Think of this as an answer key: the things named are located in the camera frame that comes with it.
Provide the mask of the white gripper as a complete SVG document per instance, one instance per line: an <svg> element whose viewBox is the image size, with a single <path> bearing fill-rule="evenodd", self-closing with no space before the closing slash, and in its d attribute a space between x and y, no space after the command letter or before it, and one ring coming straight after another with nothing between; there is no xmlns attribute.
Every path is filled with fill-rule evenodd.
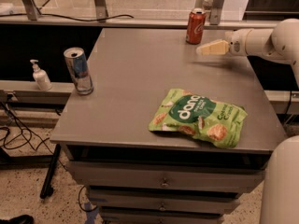
<svg viewBox="0 0 299 224"><path fill-rule="evenodd" d="M228 51L234 56L247 56L246 41L250 29L239 29L225 33L225 40L219 39L196 49L199 55L225 55Z"/></svg>

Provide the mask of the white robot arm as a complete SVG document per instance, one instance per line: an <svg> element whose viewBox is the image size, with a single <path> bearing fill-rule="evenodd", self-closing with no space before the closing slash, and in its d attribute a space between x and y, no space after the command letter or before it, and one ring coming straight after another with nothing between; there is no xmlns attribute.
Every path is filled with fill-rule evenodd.
<svg viewBox="0 0 299 224"><path fill-rule="evenodd" d="M299 86L299 20L271 29L228 31L223 39L197 48L200 55L256 56L285 66L275 80ZM299 136L281 142L268 162L263 182L260 224L299 224Z"/></svg>

